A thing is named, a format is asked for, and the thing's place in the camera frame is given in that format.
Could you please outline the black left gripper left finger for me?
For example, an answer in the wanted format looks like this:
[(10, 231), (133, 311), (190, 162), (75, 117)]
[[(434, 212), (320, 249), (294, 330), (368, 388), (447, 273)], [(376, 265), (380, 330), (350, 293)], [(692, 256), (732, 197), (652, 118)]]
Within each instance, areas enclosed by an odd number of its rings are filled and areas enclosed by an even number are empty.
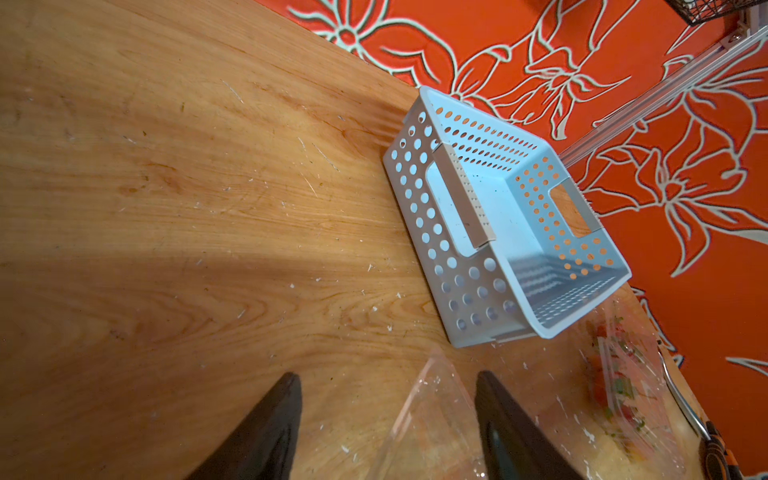
[(190, 479), (287, 479), (302, 413), (300, 377), (285, 373)]

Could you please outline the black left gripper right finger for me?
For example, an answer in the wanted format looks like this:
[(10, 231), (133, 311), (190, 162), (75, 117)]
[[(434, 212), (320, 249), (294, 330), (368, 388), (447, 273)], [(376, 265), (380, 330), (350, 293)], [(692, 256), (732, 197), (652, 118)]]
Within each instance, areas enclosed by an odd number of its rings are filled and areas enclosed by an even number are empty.
[(475, 410), (490, 479), (582, 478), (488, 370), (476, 378)]

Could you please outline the clear plastic clamshell container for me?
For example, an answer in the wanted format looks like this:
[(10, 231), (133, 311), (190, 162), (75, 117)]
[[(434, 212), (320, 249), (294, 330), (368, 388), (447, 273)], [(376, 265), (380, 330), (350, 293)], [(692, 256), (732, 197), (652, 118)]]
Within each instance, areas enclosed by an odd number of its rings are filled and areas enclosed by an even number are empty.
[(633, 463), (681, 479), (685, 461), (665, 408), (667, 385), (653, 335), (617, 304), (597, 310), (586, 331), (590, 394), (599, 423)]

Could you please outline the light blue perforated plastic basket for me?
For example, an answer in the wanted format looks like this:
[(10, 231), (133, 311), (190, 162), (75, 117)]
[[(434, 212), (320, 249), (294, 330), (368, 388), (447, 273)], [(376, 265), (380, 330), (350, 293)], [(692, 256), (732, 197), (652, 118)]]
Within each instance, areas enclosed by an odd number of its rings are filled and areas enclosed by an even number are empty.
[(450, 343), (551, 339), (631, 276), (543, 139), (429, 87), (383, 164)]

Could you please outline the metal spoon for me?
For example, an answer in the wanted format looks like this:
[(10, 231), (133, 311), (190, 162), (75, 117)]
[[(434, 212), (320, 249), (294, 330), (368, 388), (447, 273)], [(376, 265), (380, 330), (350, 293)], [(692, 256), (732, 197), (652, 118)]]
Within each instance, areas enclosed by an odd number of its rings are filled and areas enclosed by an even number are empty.
[(661, 350), (658, 351), (658, 355), (660, 357), (662, 371), (665, 383), (667, 385), (667, 388), (669, 389), (673, 399), (675, 400), (676, 404), (678, 405), (678, 408), (680, 409), (681, 413), (685, 417), (686, 421), (690, 425), (690, 427), (694, 430), (694, 432), (701, 437), (704, 441), (710, 441), (711, 437), (710, 434), (704, 424), (704, 422), (701, 420), (701, 418), (696, 414), (692, 406), (689, 404), (685, 396), (682, 394), (680, 389), (675, 384), (674, 380), (671, 377), (670, 370), (666, 364), (666, 361), (664, 359), (664, 355)]

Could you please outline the orange handled pliers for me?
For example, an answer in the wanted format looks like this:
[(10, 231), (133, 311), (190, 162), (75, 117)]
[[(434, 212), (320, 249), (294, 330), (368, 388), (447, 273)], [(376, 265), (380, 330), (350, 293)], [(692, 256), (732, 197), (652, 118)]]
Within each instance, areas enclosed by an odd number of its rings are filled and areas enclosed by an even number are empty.
[(703, 471), (709, 480), (744, 480), (740, 466), (711, 421), (702, 425)]

